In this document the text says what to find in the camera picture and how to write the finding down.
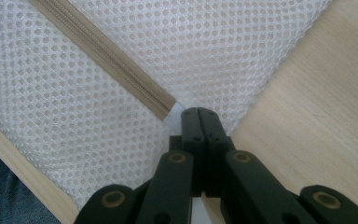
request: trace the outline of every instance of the wood grain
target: wood grain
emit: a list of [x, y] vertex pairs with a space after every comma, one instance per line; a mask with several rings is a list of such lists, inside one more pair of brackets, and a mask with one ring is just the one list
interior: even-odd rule
[[321, 184], [358, 204], [358, 1], [332, 3], [281, 65], [233, 140], [291, 191]]
[[1, 132], [0, 159], [61, 223], [75, 221], [78, 209], [73, 200], [28, 162]]

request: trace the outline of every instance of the brass rivet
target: brass rivet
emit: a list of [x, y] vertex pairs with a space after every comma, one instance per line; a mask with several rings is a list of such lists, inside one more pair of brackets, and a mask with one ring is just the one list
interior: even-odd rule
[[341, 202], [339, 201], [338, 198], [323, 191], [314, 192], [312, 194], [312, 198], [317, 203], [323, 205], [326, 208], [338, 209], [339, 207], [341, 207]]
[[237, 152], [234, 154], [234, 160], [238, 161], [238, 162], [248, 162], [251, 160], [251, 157], [244, 154], [243, 152]]
[[174, 153], [170, 155], [170, 161], [180, 163], [186, 160], [186, 156], [182, 153]]
[[101, 204], [107, 208], [114, 208], [120, 206], [126, 200], [126, 195], [119, 191], [109, 191], [101, 198]]

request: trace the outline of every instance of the blue fabric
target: blue fabric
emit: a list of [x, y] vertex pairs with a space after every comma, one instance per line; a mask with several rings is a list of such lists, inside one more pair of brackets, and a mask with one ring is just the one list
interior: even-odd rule
[[0, 223], [59, 223], [1, 160]]

